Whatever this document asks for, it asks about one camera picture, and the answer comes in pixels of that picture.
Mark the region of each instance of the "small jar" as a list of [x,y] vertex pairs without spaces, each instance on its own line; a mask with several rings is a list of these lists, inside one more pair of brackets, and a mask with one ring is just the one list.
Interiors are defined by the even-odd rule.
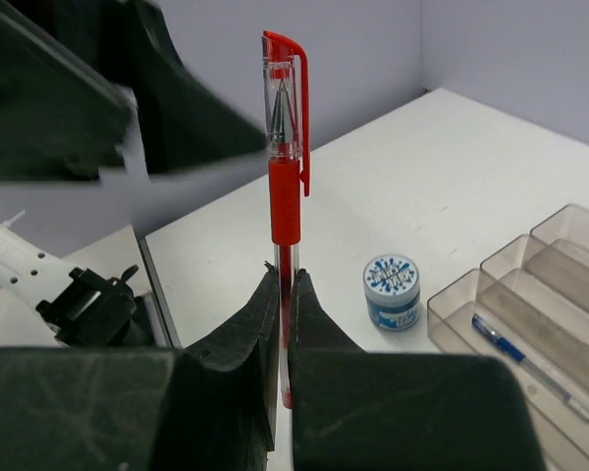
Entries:
[[419,270],[403,255],[375,257],[362,273],[364,295],[373,324],[403,331],[419,319]]

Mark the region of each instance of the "pen cap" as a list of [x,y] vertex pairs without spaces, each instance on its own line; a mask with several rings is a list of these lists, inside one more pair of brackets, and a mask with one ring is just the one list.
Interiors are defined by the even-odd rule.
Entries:
[[[284,161],[302,157],[303,168],[297,181],[303,182],[303,194],[308,196],[310,145],[307,56],[299,44],[271,31],[264,31],[262,35],[262,51],[269,159]],[[300,60],[300,86],[297,84],[296,57]]]
[[270,158],[300,157],[298,101],[294,54],[288,47],[262,37],[264,104]]

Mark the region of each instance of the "blue jar lid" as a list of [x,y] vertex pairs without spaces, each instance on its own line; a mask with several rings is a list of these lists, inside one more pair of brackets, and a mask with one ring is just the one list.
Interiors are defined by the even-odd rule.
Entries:
[[412,260],[398,254],[375,257],[362,273],[365,295],[386,307],[401,307],[419,294],[419,271]]

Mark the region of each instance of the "blue pen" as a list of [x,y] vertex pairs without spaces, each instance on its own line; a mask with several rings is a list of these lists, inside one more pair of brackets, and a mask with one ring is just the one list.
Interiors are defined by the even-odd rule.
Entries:
[[571,394],[559,383],[548,375],[545,371],[533,363],[525,354],[523,354],[516,346],[503,337],[498,331],[493,329],[487,322],[478,314],[474,314],[471,319],[471,325],[478,331],[484,339],[492,344],[498,350],[506,353],[519,365],[524,367],[532,376],[548,387],[554,394],[562,399],[573,413],[575,413],[585,424],[589,424],[589,409],[582,403],[571,396]]

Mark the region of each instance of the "gray wall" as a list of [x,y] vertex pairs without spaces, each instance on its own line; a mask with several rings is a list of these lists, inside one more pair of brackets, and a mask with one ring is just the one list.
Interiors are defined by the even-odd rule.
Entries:
[[[192,72],[261,127],[261,31],[273,29],[300,42],[310,61],[314,146],[420,93],[420,0],[160,0],[159,4]],[[107,173],[102,186],[0,187],[0,220],[26,208],[27,215],[13,230],[65,255],[129,222],[139,234],[148,234],[258,177],[266,166],[264,156],[250,156],[150,182],[140,149],[134,131],[127,142],[128,173]]]
[[589,0],[423,0],[423,37],[428,88],[589,143]]

